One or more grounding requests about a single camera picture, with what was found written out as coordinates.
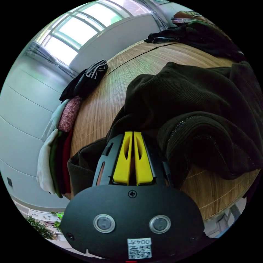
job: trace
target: folded clothes pile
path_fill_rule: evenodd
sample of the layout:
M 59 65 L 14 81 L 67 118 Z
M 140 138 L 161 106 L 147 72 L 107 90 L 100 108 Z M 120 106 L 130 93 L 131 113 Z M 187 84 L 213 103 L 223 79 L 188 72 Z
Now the folded clothes pile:
M 36 178 L 44 191 L 60 198 L 71 192 L 67 162 L 80 105 L 97 87 L 107 67 L 107 61 L 100 60 L 69 83 L 61 95 L 62 103 L 53 112 L 43 133 Z
M 70 158 L 73 126 L 81 102 L 82 99 L 76 96 L 69 102 L 62 103 L 62 114 L 53 115 L 45 130 L 45 137 L 42 137 L 44 144 L 38 157 L 37 181 L 43 190 L 57 194 L 60 198 L 62 194 L 71 192 L 67 161 Z M 57 113 L 61 112 L 61 105 L 58 106 Z
M 83 70 L 62 92 L 59 100 L 65 101 L 76 96 L 86 99 L 98 86 L 108 69 L 107 61 L 102 59 L 88 69 Z

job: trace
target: wall outlet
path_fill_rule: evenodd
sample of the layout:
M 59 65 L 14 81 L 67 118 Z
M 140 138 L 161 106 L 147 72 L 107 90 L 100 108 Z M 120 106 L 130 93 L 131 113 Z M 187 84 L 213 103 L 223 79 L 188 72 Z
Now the wall outlet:
M 12 180 L 11 180 L 10 178 L 7 178 L 7 182 L 8 182 L 8 184 L 13 188 Z

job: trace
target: window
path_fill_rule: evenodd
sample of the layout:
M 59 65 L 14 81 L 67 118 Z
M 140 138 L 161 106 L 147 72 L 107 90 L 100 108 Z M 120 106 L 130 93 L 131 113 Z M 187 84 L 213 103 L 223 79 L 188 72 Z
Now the window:
M 78 50 L 108 26 L 131 16 L 151 13 L 133 0 L 97 0 L 78 6 L 47 25 L 35 41 L 69 65 Z
M 69 65 L 77 55 L 75 50 L 54 37 L 50 38 L 45 47 L 52 55 L 57 57 L 66 65 Z
M 92 27 L 74 17 L 70 18 L 58 31 L 69 36 L 81 46 L 97 34 Z
M 83 10 L 84 13 L 93 16 L 101 23 L 103 23 L 106 27 L 116 23 L 122 19 L 121 16 L 117 15 L 115 12 L 110 10 L 109 8 L 100 5 L 100 4 L 93 4 L 92 6 Z
M 91 25 L 95 26 L 99 31 L 102 31 L 104 29 L 104 27 L 102 27 L 96 21 L 92 20 L 91 18 L 89 18 L 83 14 L 75 13 L 75 15 L 77 17 L 80 17 L 81 19 L 84 19 L 85 21 L 89 22 Z
M 146 7 L 133 0 L 111 0 L 112 2 L 122 6 L 124 9 L 128 10 L 133 16 L 139 16 L 143 14 L 151 13 Z

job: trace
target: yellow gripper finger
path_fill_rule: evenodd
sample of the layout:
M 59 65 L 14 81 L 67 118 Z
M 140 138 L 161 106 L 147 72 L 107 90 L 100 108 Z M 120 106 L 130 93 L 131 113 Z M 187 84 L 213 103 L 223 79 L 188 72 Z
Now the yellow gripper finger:
M 141 132 L 134 132 L 134 157 L 137 185 L 150 184 L 153 174 Z
M 113 181 L 119 184 L 129 185 L 132 156 L 132 133 L 132 131 L 127 131 L 124 134 L 118 161 L 113 174 Z

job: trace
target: white wall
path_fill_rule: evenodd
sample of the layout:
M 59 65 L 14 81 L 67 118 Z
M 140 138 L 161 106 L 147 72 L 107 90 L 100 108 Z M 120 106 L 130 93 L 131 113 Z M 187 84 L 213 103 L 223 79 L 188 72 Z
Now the white wall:
M 61 209 L 68 204 L 66 198 L 43 191 L 36 181 L 41 137 L 68 83 L 50 68 L 22 56 L 11 68 L 1 91 L 0 171 L 8 192 L 30 208 Z
M 98 60 L 109 60 L 130 45 L 146 39 L 150 33 L 159 31 L 151 14 L 124 19 L 88 41 L 69 66 L 80 73 Z

